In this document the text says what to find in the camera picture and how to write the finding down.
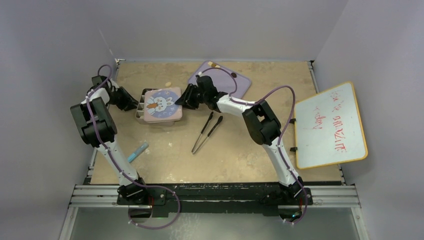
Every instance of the whiteboard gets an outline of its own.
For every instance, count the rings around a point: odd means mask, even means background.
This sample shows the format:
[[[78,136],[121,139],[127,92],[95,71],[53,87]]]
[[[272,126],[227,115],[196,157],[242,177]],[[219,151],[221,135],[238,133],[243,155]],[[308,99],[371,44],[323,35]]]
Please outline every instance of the whiteboard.
[[[298,102],[294,108],[299,169],[367,157],[368,149],[352,82]]]

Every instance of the gray floor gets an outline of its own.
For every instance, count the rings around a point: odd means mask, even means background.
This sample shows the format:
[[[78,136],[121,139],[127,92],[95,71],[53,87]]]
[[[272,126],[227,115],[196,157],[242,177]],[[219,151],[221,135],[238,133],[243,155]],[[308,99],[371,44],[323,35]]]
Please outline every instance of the gray floor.
[[[159,226],[169,218],[149,219]],[[182,213],[171,226],[148,230],[128,224],[126,208],[80,208],[72,240],[358,240],[350,208],[308,209],[294,227],[261,214]]]

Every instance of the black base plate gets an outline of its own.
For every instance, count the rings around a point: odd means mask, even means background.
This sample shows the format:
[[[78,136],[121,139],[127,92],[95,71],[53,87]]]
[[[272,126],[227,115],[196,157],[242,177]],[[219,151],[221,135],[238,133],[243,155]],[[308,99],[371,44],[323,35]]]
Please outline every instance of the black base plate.
[[[149,198],[147,196],[151,196],[154,199],[155,206],[164,205],[167,198],[167,191],[163,188],[149,188],[147,190],[148,195],[144,192],[139,192],[132,195],[129,199],[125,199],[118,195],[118,199],[116,204],[118,205],[149,205]]]
[[[264,216],[280,216],[279,206],[299,206],[300,198],[305,205],[303,191],[293,198],[285,196],[278,182],[252,182],[252,183],[166,183],[160,184],[175,191],[180,199],[181,213],[255,213]],[[311,190],[305,187],[310,195],[308,205],[313,204]],[[154,218],[166,218],[169,213],[178,209],[177,201],[171,192],[165,195],[166,203],[157,204],[155,198]],[[298,208],[290,208],[290,213]]]

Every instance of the purple cutting board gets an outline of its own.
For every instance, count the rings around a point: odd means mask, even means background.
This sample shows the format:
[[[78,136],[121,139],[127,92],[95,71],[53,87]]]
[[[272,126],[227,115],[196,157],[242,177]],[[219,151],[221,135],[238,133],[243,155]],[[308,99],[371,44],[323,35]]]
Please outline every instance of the purple cutting board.
[[[229,73],[235,73],[236,78],[235,81],[237,82],[237,91],[232,94],[233,97],[241,99],[243,95],[246,93],[246,91],[251,86],[252,82],[249,78],[239,74],[238,72],[232,71],[231,69],[228,69],[216,62],[213,61],[205,61],[200,65],[200,67],[196,70],[196,72],[191,75],[191,77],[188,79],[189,84],[196,84],[196,75],[199,74],[199,72],[203,72],[204,70],[211,68],[211,64],[216,64],[220,68],[227,70]],[[231,93],[236,89],[236,85],[234,84],[234,81],[231,79],[231,77],[224,71],[218,70],[218,69],[211,69],[204,73],[205,76],[209,76],[212,78],[213,85],[218,89],[219,92],[226,92]]]

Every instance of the white wall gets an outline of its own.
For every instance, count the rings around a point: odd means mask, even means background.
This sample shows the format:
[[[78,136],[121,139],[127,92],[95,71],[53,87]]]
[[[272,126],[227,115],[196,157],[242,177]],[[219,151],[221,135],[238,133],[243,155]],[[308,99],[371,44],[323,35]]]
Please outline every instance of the white wall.
[[[76,2],[0,3],[0,239],[59,238],[92,148],[70,106],[114,62]]]
[[[314,67],[352,81],[369,155],[344,164],[373,240],[424,239],[424,1],[349,0]]]
[[[116,58],[317,57],[347,0],[89,0]]]

